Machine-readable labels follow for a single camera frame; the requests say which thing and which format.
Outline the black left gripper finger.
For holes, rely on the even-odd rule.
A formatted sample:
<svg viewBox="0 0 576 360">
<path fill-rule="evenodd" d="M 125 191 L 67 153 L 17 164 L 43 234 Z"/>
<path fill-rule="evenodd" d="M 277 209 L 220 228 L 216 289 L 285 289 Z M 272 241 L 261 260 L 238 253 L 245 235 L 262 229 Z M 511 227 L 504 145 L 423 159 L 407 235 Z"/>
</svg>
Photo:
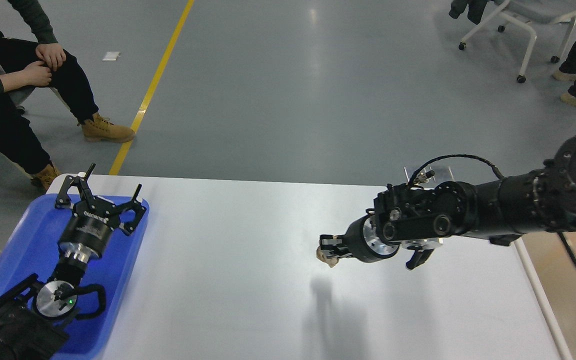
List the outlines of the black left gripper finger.
<svg viewBox="0 0 576 360">
<path fill-rule="evenodd" d="M 96 208 L 96 199 L 89 187 L 89 177 L 92 175 L 96 164 L 92 162 L 85 171 L 84 175 L 77 174 L 76 176 L 67 175 L 64 178 L 57 196 L 55 198 L 55 208 L 74 208 L 73 201 L 71 200 L 68 190 L 75 187 L 78 190 L 80 200 L 86 203 L 87 208 Z"/>
<path fill-rule="evenodd" d="M 135 188 L 135 192 L 132 198 L 128 202 L 119 203 L 119 205 L 112 205 L 112 207 L 110 207 L 110 230 L 115 231 L 119 229 L 125 235 L 132 235 L 135 232 L 147 210 L 147 208 L 143 205 L 143 201 L 138 199 L 141 189 L 142 184 L 139 183 Z M 121 220 L 121 215 L 128 212 L 132 212 L 134 214 L 134 218 L 130 221 Z"/>
</svg>

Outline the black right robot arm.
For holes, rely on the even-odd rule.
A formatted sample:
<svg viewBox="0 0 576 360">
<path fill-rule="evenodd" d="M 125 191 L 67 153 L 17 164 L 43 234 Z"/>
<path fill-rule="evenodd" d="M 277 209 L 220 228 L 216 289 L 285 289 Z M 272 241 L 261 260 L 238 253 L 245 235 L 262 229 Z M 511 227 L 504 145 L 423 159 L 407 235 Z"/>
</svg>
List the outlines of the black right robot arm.
<svg viewBox="0 0 576 360">
<path fill-rule="evenodd" d="M 409 249 L 413 255 L 406 268 L 413 270 L 447 237 L 507 247 L 522 235 L 545 231 L 558 235 L 576 268 L 576 256 L 564 236 L 576 231 L 576 136 L 541 169 L 511 177 L 494 165 L 491 169 L 496 176 L 491 182 L 446 181 L 425 189 L 421 183 L 434 173 L 421 166 L 407 182 L 387 184 L 345 234 L 320 235 L 317 259 L 330 267 L 345 258 L 372 264 Z"/>
</svg>

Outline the seated person's right hand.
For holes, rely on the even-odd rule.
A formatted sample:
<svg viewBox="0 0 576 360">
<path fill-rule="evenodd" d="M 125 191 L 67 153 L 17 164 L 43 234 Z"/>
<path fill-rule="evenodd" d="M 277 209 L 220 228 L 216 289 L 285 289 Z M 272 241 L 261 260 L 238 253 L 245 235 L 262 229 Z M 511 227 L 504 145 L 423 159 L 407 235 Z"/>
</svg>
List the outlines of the seated person's right hand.
<svg viewBox="0 0 576 360">
<path fill-rule="evenodd" d="M 51 69 L 42 60 L 28 64 L 19 73 L 23 86 L 46 87 L 53 77 Z"/>
</svg>

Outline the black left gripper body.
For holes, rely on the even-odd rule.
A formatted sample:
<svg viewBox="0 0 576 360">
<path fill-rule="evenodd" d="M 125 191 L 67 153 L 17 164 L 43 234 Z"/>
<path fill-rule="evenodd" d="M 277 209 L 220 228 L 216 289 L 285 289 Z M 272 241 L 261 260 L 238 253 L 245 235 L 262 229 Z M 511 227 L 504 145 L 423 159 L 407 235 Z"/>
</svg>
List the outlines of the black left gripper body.
<svg viewBox="0 0 576 360">
<path fill-rule="evenodd" d="M 81 199 L 74 203 L 72 216 L 57 242 L 60 256 L 73 259 L 101 259 L 119 215 L 111 215 L 115 203 L 95 199 L 93 204 Z"/>
</svg>

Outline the seated person's left hand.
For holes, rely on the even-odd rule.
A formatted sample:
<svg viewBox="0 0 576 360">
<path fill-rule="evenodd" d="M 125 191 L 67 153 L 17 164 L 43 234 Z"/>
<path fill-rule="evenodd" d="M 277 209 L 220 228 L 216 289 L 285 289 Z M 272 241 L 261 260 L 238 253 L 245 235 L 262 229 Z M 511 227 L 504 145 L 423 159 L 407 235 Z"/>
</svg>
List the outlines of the seated person's left hand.
<svg viewBox="0 0 576 360">
<path fill-rule="evenodd" d="M 36 46 L 35 53 L 53 72 L 61 68 L 67 60 L 66 51 L 59 43 L 40 43 Z"/>
</svg>

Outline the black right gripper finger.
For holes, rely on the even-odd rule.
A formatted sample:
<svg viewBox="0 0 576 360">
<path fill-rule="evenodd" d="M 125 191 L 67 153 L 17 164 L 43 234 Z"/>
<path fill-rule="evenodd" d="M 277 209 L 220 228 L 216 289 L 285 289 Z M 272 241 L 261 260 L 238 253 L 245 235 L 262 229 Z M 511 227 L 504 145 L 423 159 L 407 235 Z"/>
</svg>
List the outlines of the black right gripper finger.
<svg viewBox="0 0 576 360">
<path fill-rule="evenodd" d="M 335 256 L 338 259 L 350 257 L 350 251 L 340 235 L 321 234 L 318 243 L 329 257 Z"/>
</svg>

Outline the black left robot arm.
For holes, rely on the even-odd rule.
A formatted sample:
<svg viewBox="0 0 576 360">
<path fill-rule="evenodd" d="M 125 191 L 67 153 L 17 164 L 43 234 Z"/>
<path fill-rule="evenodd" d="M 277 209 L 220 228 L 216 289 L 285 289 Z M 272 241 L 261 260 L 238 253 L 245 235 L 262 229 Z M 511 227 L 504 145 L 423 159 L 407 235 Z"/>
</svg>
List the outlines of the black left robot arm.
<svg viewBox="0 0 576 360">
<path fill-rule="evenodd" d="M 148 203 L 94 194 L 92 172 L 34 200 L 0 255 L 0 360 L 95 360 L 109 340 Z"/>
</svg>

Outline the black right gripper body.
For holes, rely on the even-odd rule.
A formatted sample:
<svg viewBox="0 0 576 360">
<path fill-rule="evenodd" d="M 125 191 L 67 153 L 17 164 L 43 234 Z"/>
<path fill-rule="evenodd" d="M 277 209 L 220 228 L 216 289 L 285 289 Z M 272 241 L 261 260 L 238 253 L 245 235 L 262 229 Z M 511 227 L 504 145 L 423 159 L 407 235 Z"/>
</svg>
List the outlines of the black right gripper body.
<svg viewBox="0 0 576 360">
<path fill-rule="evenodd" d="M 372 216 L 365 216 L 350 223 L 343 235 L 343 244 L 354 259 L 366 264 L 372 264 L 390 259 L 400 249 L 398 244 L 384 243 L 372 225 Z"/>
</svg>

